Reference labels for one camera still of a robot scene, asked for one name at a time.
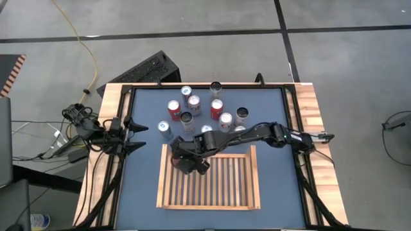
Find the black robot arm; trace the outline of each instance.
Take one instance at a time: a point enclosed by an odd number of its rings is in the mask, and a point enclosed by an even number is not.
[[[204,160],[217,154],[228,146],[252,141],[265,141],[275,148],[290,144],[301,153],[315,150],[311,135],[308,133],[291,132],[278,123],[258,123],[252,128],[238,132],[223,133],[208,131],[195,135],[192,141],[184,141],[177,137],[171,144],[171,163],[185,174],[197,170],[206,173],[209,163]]]

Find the wooden crate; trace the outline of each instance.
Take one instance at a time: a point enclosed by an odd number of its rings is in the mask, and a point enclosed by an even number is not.
[[[260,209],[256,147],[247,154],[217,154],[207,159],[204,175],[185,175],[172,166],[171,150],[162,145],[157,207],[164,209]]]

